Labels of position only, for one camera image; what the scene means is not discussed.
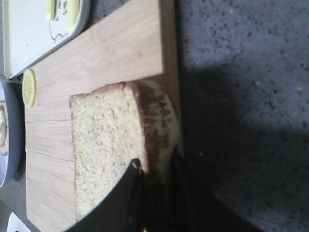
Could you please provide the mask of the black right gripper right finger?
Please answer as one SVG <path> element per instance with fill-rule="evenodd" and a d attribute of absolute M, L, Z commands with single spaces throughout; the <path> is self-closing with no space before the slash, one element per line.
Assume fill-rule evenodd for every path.
<path fill-rule="evenodd" d="M 257 232 L 210 192 L 175 148 L 171 160 L 172 209 L 176 232 Z"/>

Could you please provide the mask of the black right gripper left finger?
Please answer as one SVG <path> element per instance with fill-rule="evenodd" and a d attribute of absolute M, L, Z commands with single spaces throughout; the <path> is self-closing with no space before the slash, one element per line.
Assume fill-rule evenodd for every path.
<path fill-rule="evenodd" d="M 139 159 L 132 159 L 108 196 L 69 232 L 141 232 L 144 227 L 145 178 Z"/>

